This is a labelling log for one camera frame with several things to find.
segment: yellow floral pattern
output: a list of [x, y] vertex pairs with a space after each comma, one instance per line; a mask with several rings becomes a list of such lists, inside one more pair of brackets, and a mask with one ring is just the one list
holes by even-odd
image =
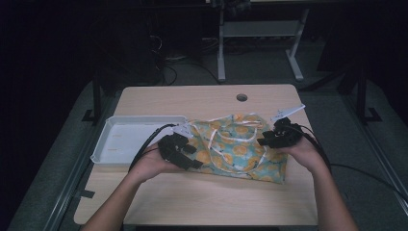
[[287, 154], [258, 144], [269, 125], [258, 115], [229, 115], [211, 121], [190, 121], [197, 151], [190, 158], [203, 163], [202, 173], [282, 184]]

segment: wire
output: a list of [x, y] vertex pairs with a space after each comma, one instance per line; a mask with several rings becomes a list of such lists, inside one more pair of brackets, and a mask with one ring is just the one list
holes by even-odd
[[167, 86], [167, 80], [165, 77], [165, 74], [163, 72], [160, 72], [160, 74], [162, 75], [162, 86]]
[[366, 175], [366, 176], [368, 176], [368, 177], [370, 177], [370, 178], [372, 178], [372, 179], [378, 181], [379, 183], [383, 184], [384, 186], [386, 186], [386, 187], [389, 188], [390, 190], [396, 192], [396, 193], [405, 201], [405, 203], [408, 203], [408, 197], [407, 197], [406, 195], [404, 195], [404, 194], [403, 194], [402, 192], [400, 192], [396, 187], [394, 187], [393, 185], [391, 185], [391, 184], [388, 183], [387, 181], [381, 179], [380, 177], [375, 176], [375, 175], [373, 175], [373, 174], [371, 174], [371, 173], [368, 173], [368, 172], [366, 172], [366, 171], [363, 171], [363, 170], [361, 170], [361, 169], [358, 169], [358, 168], [356, 168], [356, 167], [350, 167], [350, 166], [341, 165], [341, 164], [330, 164], [329, 161], [328, 161], [328, 158], [327, 158], [326, 154], [324, 153], [324, 151], [323, 151], [323, 149], [322, 149], [322, 147], [321, 147], [321, 144], [320, 144], [319, 141], [318, 141], [318, 138], [317, 138], [316, 135], [312, 132], [312, 130], [309, 129], [308, 127], [306, 127], [306, 126], [303, 126], [303, 125], [299, 125], [299, 126], [302, 127], [302, 128], [307, 129], [307, 130], [315, 137], [316, 140], [314, 141], [313, 138], [311, 138], [310, 136], [306, 136], [307, 134], [304, 133], [303, 131], [299, 131], [299, 130], [297, 130], [297, 129], [291, 127], [291, 126], [286, 126], [286, 125], [285, 125], [285, 126], [283, 126], [283, 127], [290, 128], [290, 129], [292, 129], [292, 130], [294, 130], [294, 131], [296, 131], [296, 132], [302, 134], [302, 136], [305, 137], [305, 138], [306, 138], [309, 142], [311, 142], [313, 145], [317, 144], [319, 147], [317, 147], [316, 145], [315, 145], [315, 147], [317, 148], [318, 153], [319, 153], [320, 156], [323, 158], [324, 162], [328, 165], [330, 171], [331, 171], [331, 167], [344, 167], [344, 168], [348, 168], [348, 169], [351, 169], [351, 170], [358, 171], [358, 172], [360, 172], [360, 173], [362, 173], [362, 174], [364, 174], [364, 175]]
[[187, 58], [187, 56], [184, 56], [184, 55], [182, 55], [182, 56], [178, 56], [178, 57], [167, 57], [166, 58], [166, 61], [169, 61], [169, 62], [179, 62], [179, 61], [182, 61], [182, 60], [185, 60]]
[[140, 160], [140, 158], [145, 154], [143, 153], [144, 150], [146, 149], [146, 147], [153, 141], [153, 139], [155, 137], [157, 137], [157, 135], [159, 135], [159, 133], [167, 128], [167, 127], [174, 127], [176, 125], [174, 124], [166, 124], [164, 126], [162, 126], [161, 128], [156, 129], [156, 131], [150, 135], [150, 137], [144, 142], [144, 144], [141, 146], [141, 148], [139, 149], [139, 152], [136, 154], [135, 158], [133, 159], [132, 163], [129, 166], [129, 171], [132, 169], [132, 167], [138, 162], [138, 160]]
[[333, 167], [344, 167], [344, 168], [348, 168], [348, 169], [351, 169], [351, 170], [358, 171], [358, 172], [360, 172], [360, 173], [362, 173], [362, 174], [364, 174], [364, 175], [378, 181], [379, 183], [386, 186], [388, 189], [394, 191], [395, 193], [397, 193], [405, 201], [405, 203], [408, 203], [408, 197], [407, 196], [402, 194], [402, 192], [400, 192], [396, 187], [394, 187], [393, 185], [391, 185], [390, 183], [388, 183], [387, 181], [381, 179], [380, 177], [378, 177], [376, 175], [373, 175], [371, 173], [368, 173], [368, 172], [363, 171], [363, 170], [361, 170], [359, 168], [356, 168], [356, 167], [350, 167], [350, 166], [341, 165], [341, 164], [331, 164], [331, 166], [333, 166]]
[[209, 70], [207, 67], [203, 66], [202, 64], [195, 64], [195, 63], [188, 63], [188, 64], [171, 64], [171, 65], [196, 65], [199, 66], [203, 69], [205, 69], [210, 75], [211, 77], [213, 77], [213, 79], [217, 82], [217, 84], [221, 84], [221, 82], [218, 80], [218, 78], [213, 74], [213, 72], [211, 72], [211, 70]]
[[162, 48], [162, 46], [163, 46], [162, 39], [161, 39], [160, 37], [158, 37], [158, 36], [150, 36], [150, 38], [151, 38], [151, 39], [156, 39], [156, 40], [159, 41], [159, 47], [157, 48], [157, 50], [154, 50], [154, 51], [159, 51], [159, 50]]
[[203, 47], [201, 48], [203, 53], [209, 53], [214, 49], [218, 48], [218, 39], [217, 38], [207, 38], [202, 40]]
[[168, 66], [168, 65], [165, 65], [164, 66], [165, 68], [168, 68], [168, 69], [170, 69], [170, 70], [172, 70], [173, 72], [174, 72], [174, 79], [168, 84], [167, 83], [167, 80], [166, 80], [166, 77], [165, 77], [165, 75], [163, 74], [163, 78], [164, 78], [164, 82], [166, 83], [166, 85], [167, 86], [171, 86], [171, 85], [173, 85], [174, 84], [174, 82], [176, 82], [176, 80], [177, 80], [177, 71], [174, 69], [174, 68], [172, 68], [172, 67], [170, 67], [170, 66]]

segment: person's right hand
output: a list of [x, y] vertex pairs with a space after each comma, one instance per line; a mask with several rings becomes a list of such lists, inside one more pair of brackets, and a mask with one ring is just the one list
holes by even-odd
[[315, 147], [304, 137], [294, 146], [277, 148], [277, 150], [292, 155], [312, 173], [320, 167], [327, 167]]
[[158, 144], [154, 143], [144, 150], [143, 156], [136, 162], [130, 170], [129, 175], [134, 178], [134, 182], [144, 182], [163, 172], [181, 171], [183, 169], [165, 161], [159, 151]]

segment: metal tray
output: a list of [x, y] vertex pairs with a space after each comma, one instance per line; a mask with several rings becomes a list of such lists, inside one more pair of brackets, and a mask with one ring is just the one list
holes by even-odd
[[[180, 115], [112, 116], [106, 120], [90, 159], [106, 167], [129, 166], [156, 129], [169, 123], [186, 122], [187, 119]], [[166, 128], [151, 143], [172, 133], [171, 128]]]

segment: round hole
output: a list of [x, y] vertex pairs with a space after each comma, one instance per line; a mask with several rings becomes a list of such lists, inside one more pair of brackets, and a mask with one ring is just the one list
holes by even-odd
[[244, 102], [248, 99], [248, 96], [246, 96], [246, 94], [237, 94], [237, 99], [240, 102]]

